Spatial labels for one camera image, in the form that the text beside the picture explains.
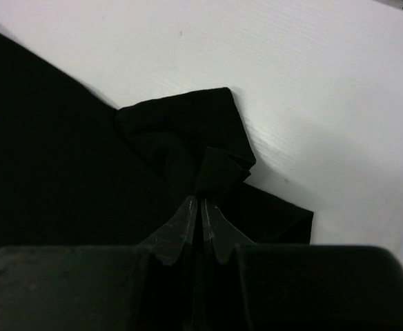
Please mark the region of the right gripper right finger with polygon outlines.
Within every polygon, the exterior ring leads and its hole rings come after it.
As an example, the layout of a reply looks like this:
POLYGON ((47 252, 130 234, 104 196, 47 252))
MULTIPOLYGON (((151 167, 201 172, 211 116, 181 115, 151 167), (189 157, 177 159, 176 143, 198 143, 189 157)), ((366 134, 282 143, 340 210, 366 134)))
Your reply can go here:
POLYGON ((403 267, 365 245, 256 244, 202 201, 210 330, 403 330, 403 267))

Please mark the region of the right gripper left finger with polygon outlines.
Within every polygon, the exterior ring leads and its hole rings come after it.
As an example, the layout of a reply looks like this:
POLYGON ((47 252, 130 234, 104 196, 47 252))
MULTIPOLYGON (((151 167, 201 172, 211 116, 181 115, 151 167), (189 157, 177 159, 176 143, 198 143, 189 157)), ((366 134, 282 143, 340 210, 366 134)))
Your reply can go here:
POLYGON ((138 245, 0 249, 0 330, 190 330, 197 200, 138 245))

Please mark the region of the black t shirt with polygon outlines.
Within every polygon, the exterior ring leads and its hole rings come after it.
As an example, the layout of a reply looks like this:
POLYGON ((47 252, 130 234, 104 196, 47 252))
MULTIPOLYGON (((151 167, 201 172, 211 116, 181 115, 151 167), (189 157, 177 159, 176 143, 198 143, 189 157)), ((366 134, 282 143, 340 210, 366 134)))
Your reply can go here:
POLYGON ((0 34, 0 247, 135 245, 189 196, 260 243, 309 243, 313 213, 246 183, 228 88, 114 109, 0 34))

